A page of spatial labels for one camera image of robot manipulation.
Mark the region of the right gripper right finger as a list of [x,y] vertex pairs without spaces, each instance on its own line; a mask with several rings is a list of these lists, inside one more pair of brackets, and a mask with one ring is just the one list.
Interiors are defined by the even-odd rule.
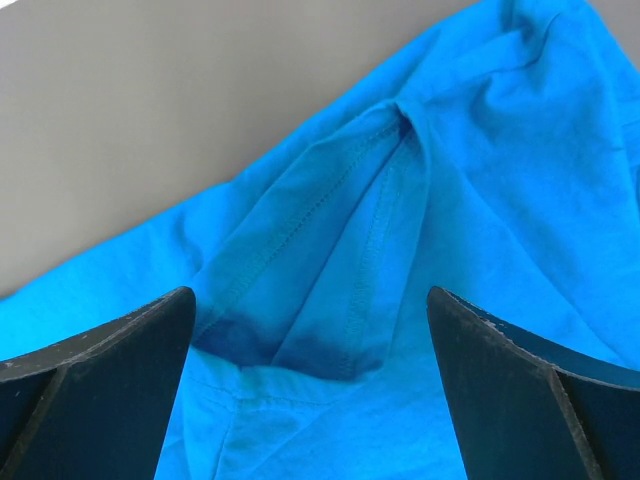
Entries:
[[499,319],[440,287],[428,324],[470,479],[636,479],[639,373]]

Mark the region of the blue t shirt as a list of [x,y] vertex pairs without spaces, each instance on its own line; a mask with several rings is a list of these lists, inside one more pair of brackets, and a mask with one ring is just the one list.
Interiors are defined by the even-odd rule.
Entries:
[[233,181],[1,303],[11,358],[192,288],[160,479],[460,479],[433,286],[639,364],[639,73],[583,1],[433,26]]

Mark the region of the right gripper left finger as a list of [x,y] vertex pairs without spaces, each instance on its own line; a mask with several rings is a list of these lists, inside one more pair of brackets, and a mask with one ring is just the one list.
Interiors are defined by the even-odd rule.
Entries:
[[1,363],[4,479],[151,479],[195,322],[177,288]]

